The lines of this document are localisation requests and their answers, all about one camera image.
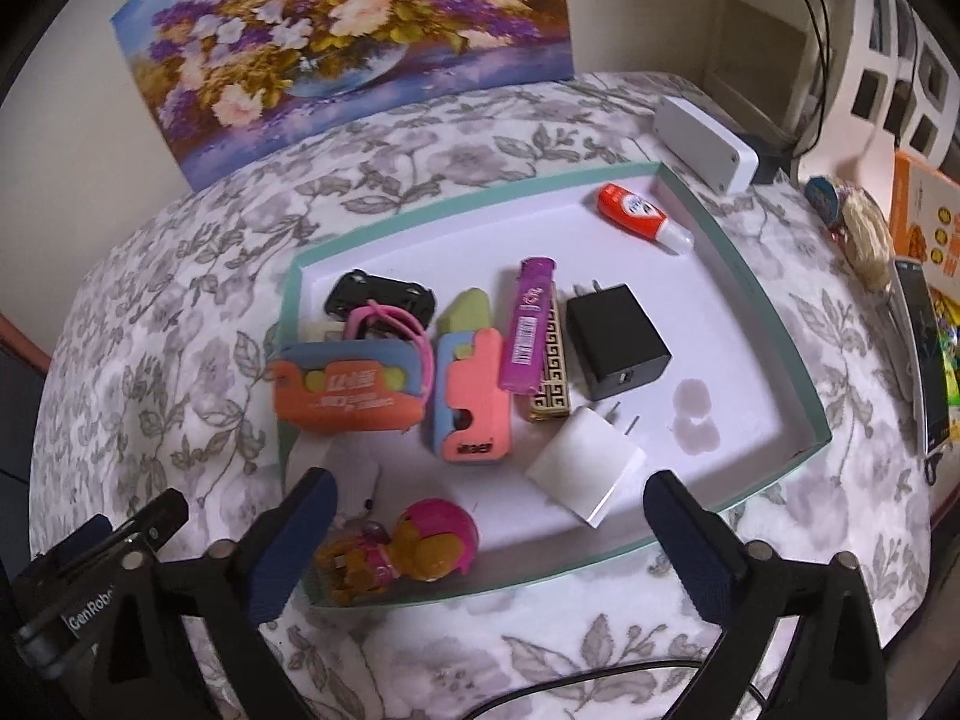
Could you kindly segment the pink pup toy figure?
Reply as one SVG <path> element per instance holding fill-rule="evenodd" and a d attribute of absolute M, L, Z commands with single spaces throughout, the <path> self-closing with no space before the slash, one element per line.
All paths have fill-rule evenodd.
<path fill-rule="evenodd" d="M 368 522 L 337 535 L 314 554 L 314 571 L 337 605 L 382 595 L 397 582 L 434 583 L 467 575 L 480 532 L 466 509 L 447 499 L 421 499 L 392 528 Z"/>

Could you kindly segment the orange blue eraser box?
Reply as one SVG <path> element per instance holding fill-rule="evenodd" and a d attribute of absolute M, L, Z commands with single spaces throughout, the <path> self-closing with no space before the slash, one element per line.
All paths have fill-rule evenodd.
<path fill-rule="evenodd" d="M 288 344 L 268 371 L 275 415 L 308 433 L 407 431 L 433 391 L 433 355 L 395 338 Z"/>

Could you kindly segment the pink watch frame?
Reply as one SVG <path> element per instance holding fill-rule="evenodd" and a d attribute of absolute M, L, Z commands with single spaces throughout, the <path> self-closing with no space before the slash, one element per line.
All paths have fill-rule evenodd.
<path fill-rule="evenodd" d="M 382 333 L 389 333 L 416 349 L 421 364 L 420 397 L 423 400 L 430 398 L 433 393 L 434 376 L 436 376 L 436 369 L 434 369 L 436 362 L 434 362 L 433 347 L 428 340 L 423 323 L 402 307 L 381 304 L 374 299 L 368 299 L 348 314 L 343 325 L 342 338 L 358 340 L 359 332 L 368 330 L 370 327 L 379 328 Z"/>

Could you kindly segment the white charger cube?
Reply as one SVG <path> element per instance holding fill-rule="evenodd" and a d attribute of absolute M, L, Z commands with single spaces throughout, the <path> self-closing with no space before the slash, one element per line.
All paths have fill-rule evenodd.
<path fill-rule="evenodd" d="M 625 431 L 579 406 L 534 458 L 526 478 L 581 522 L 599 528 L 645 460 L 646 452 Z"/>

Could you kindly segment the magenta lead refill tube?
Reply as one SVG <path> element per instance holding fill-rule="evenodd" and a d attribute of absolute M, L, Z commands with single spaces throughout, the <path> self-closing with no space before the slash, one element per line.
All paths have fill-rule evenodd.
<path fill-rule="evenodd" d="M 540 385 L 547 349 L 555 262 L 530 257 L 521 263 L 498 385 L 513 395 L 532 395 Z"/>

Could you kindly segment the floral patterned tablecloth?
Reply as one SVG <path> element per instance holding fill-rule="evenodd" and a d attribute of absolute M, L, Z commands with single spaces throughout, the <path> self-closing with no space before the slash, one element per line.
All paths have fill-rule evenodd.
<path fill-rule="evenodd" d="M 190 557 L 242 535 L 281 496 L 263 375 L 281 283 L 302 249 L 477 188 L 578 167 L 657 161 L 652 112 L 706 94 L 667 73 L 446 96 L 282 149 L 171 203 L 83 278 L 39 408 L 29 543 L 45 551 L 93 515 L 124 520 L 166 488 L 189 500 L 169 544 Z M 929 582 L 929 493 L 871 314 L 846 260 L 788 184 L 708 208 L 788 327 L 832 444 L 729 520 L 786 557 L 861 561 L 890 639 Z M 556 692 L 509 718 L 656 718 L 715 631 L 654 548 L 527 589 L 390 613 L 290 606 L 265 628 L 324 718 L 457 718 L 524 683 Z M 630 673 L 573 684 L 578 671 Z"/>

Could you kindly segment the pink blue eraser holder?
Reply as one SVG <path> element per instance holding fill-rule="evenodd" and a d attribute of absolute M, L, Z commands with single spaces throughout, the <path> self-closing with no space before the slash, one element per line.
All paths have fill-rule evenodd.
<path fill-rule="evenodd" d="M 501 349 L 493 327 L 438 340 L 433 450 L 441 460 L 490 463 L 511 452 L 511 395 L 498 385 Z"/>

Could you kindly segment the black toy car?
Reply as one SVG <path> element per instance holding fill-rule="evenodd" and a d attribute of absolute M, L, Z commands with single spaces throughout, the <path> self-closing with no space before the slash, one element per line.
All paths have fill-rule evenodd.
<path fill-rule="evenodd" d="M 423 327 L 430 325 L 436 312 L 436 298 L 431 289 L 415 281 L 371 275 L 359 268 L 338 278 L 324 302 L 324 312 L 338 320 L 347 320 L 350 312 L 371 301 L 407 310 Z"/>

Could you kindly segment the teal white tray box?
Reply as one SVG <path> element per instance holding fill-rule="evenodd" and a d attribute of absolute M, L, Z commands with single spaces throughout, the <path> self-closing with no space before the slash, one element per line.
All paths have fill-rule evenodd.
<path fill-rule="evenodd" d="M 692 232 L 674 255 L 597 210 L 612 182 L 643 195 Z M 555 260 L 556 289 L 626 284 L 661 333 L 672 361 L 656 382 L 620 394 L 617 421 L 646 452 L 646 468 L 677 473 L 704 507 L 726 511 L 818 454 L 832 431 L 807 367 L 752 270 L 690 188 L 661 163 L 565 172 L 425 206 L 304 250 L 291 263 L 277 341 L 299 343 L 338 278 L 352 268 L 430 288 L 441 305 L 480 288 L 508 297 L 519 263 Z M 511 410 L 511 452 L 490 463 L 448 463 L 416 429 L 371 439 L 382 475 L 373 515 L 387 520 L 441 496 L 472 514 L 477 564 L 460 578 L 389 593 L 416 605 L 521 587 L 646 548 L 651 543 L 630 481 L 599 528 L 590 528 L 529 483 L 526 466 L 551 436 L 546 422 Z"/>

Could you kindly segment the smartphone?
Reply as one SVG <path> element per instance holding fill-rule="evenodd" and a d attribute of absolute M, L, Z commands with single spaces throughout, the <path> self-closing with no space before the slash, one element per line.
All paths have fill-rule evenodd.
<path fill-rule="evenodd" d="M 937 454 L 950 439 L 949 387 L 934 305 L 918 260 L 892 260 L 895 317 L 907 347 L 919 455 Z"/>

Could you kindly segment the green eraser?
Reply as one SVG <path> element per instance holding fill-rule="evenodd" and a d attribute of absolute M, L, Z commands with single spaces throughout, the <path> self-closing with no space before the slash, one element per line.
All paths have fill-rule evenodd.
<path fill-rule="evenodd" d="M 490 298 L 480 288 L 469 288 L 457 294 L 436 321 L 439 335 L 478 332 L 492 325 Z"/>

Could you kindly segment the gold patterned small box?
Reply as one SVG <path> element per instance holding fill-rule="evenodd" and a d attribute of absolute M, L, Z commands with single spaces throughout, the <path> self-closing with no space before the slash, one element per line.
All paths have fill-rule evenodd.
<path fill-rule="evenodd" d="M 527 419 L 545 422 L 567 418 L 571 413 L 568 369 L 566 369 L 565 339 L 562 317 L 556 296 L 551 296 L 550 316 L 545 335 L 545 356 L 540 385 L 527 399 Z"/>

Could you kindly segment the black charger cube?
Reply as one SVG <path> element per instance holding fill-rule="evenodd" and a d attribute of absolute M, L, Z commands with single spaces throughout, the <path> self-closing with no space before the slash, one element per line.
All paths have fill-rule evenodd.
<path fill-rule="evenodd" d="M 672 353 L 626 284 L 578 294 L 566 303 L 566 333 L 592 401 L 656 382 Z"/>

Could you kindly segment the snack bag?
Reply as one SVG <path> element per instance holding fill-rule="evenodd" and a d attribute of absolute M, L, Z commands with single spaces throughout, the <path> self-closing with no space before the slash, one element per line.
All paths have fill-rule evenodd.
<path fill-rule="evenodd" d="M 804 197 L 871 293 L 889 288 L 893 241 L 884 213 L 865 188 L 835 176 L 815 176 Z"/>

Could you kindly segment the orange book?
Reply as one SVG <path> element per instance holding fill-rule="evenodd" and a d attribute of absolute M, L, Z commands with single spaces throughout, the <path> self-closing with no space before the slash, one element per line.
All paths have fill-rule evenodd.
<path fill-rule="evenodd" d="M 923 265 L 950 408 L 958 406 L 958 210 L 957 182 L 905 151 L 895 153 L 890 232 L 895 252 Z"/>

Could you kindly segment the white rectangular device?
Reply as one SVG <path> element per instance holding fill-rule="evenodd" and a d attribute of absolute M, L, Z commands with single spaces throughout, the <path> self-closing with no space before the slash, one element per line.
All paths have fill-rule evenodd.
<path fill-rule="evenodd" d="M 742 193 L 754 182 L 758 154 L 732 130 L 683 98 L 665 96 L 654 133 L 665 148 L 718 195 Z"/>

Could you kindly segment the flower painting canvas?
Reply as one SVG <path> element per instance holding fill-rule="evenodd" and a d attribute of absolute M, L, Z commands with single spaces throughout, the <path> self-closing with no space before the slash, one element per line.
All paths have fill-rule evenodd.
<path fill-rule="evenodd" d="M 573 73 L 566 0 L 128 0 L 112 27 L 192 188 L 383 110 Z"/>

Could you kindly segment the white shelf unit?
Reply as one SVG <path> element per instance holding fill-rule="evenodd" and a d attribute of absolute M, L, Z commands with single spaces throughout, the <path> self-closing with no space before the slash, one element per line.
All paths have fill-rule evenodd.
<path fill-rule="evenodd" d="M 916 0 L 715 0 L 704 84 L 798 181 L 884 187 L 896 153 L 958 158 L 957 60 Z"/>

